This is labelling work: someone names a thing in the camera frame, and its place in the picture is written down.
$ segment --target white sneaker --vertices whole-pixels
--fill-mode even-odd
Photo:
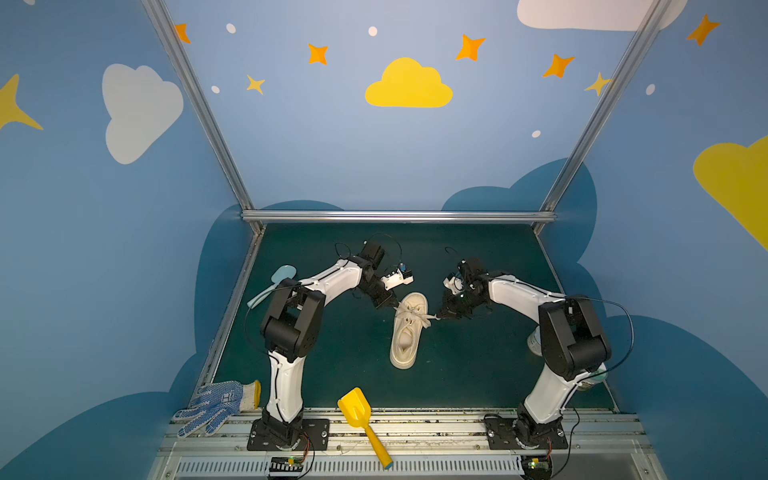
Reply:
[[[409,369],[416,361],[419,337],[422,328],[428,328],[430,319],[427,315],[427,298],[418,292],[409,293],[395,307],[395,332],[392,335],[392,348],[389,349],[389,361],[399,369]]]

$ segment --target yellow toy shovel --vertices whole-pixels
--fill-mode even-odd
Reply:
[[[371,441],[373,451],[379,456],[379,461],[382,463],[384,469],[388,469],[392,466],[392,457],[386,452],[384,445],[379,441],[379,437],[371,430],[368,421],[371,419],[371,405],[366,400],[366,396],[362,394],[362,390],[355,388],[352,392],[344,395],[339,400],[339,408],[346,418],[346,422],[349,426],[356,429],[363,427],[368,435],[368,440]]]

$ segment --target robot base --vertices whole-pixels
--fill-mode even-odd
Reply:
[[[268,417],[269,414],[265,411],[264,416],[251,425],[246,447],[248,450],[251,452],[275,452],[277,450],[301,452],[304,450],[306,440],[302,435],[298,435],[296,446],[286,445],[270,428]],[[299,424],[298,431],[304,432],[310,437],[312,442],[310,450],[314,449],[316,452],[320,452],[328,449],[328,427],[330,424],[328,419],[301,419],[297,423]]]
[[[561,419],[538,424],[531,419],[525,407],[518,408],[518,418],[503,419],[486,417],[484,419],[488,447],[491,450],[549,449],[548,439],[553,450],[568,448]]]

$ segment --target plastic spoon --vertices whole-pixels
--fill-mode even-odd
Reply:
[[[272,283],[273,285],[264,290],[262,293],[259,293],[254,298],[250,299],[248,301],[248,308],[252,309],[256,305],[262,302],[265,298],[268,297],[268,292],[271,292],[272,290],[275,290],[277,285],[285,280],[286,278],[293,278],[293,276],[296,275],[296,267],[293,265],[283,265],[279,269],[275,271],[275,273],[272,275]]]

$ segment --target work glove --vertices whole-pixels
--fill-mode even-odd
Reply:
[[[174,415],[174,420],[190,421],[177,436],[183,439],[203,425],[206,425],[205,435],[213,435],[232,415],[258,407],[260,397],[258,380],[248,385],[229,381],[201,386],[192,397],[190,408]]]

